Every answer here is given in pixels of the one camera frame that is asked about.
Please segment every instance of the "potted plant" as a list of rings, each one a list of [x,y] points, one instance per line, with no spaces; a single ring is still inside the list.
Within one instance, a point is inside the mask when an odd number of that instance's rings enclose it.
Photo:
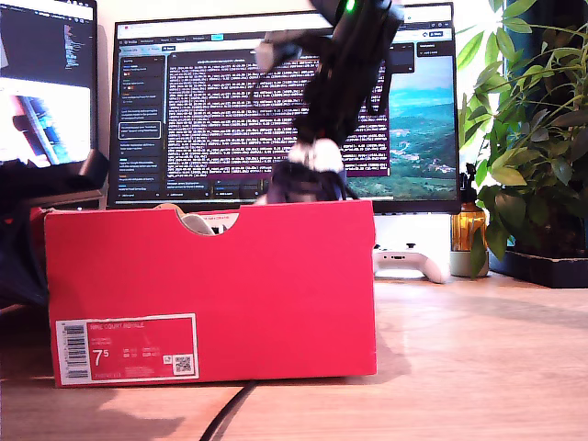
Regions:
[[[527,23],[520,16],[535,2],[517,0],[505,8],[487,39],[473,94],[464,96],[459,111],[462,148],[480,146],[477,203],[490,217],[484,237],[481,231],[474,234],[472,275],[480,271],[488,247],[491,269],[553,288],[584,288],[588,25]],[[490,4],[499,11],[502,0]],[[541,29],[539,54],[524,59],[504,28]],[[481,49],[482,37],[483,31],[460,52],[458,68]]]

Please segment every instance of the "qr code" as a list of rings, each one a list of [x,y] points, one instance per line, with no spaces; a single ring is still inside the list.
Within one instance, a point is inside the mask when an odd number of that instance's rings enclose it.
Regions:
[[[174,356],[174,375],[194,375],[194,356]]]

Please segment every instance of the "red shoe box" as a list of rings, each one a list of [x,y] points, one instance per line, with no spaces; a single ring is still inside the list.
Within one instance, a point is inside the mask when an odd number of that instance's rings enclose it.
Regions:
[[[371,202],[235,213],[214,236],[173,209],[49,213],[57,386],[375,374]]]

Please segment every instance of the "size number 7.5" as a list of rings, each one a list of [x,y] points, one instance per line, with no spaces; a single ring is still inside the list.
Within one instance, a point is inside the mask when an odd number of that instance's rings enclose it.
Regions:
[[[106,357],[109,356],[107,349],[94,349],[92,352],[94,354],[96,354],[96,361],[94,362],[96,364],[96,366],[98,366],[98,364],[100,363],[101,356],[106,356]]]

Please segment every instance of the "white wall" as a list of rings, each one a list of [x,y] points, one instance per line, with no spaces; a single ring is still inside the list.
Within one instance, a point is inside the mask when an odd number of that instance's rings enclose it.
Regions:
[[[403,3],[426,3],[404,0]],[[474,10],[486,6],[485,0],[456,0],[456,26],[462,28]],[[98,0],[98,86],[100,89],[100,150],[108,152],[112,49],[117,21],[153,18],[204,17],[230,14],[282,12],[311,9],[309,0]],[[378,241],[383,246],[418,243],[446,260],[449,249],[447,215],[408,215],[376,218]]]

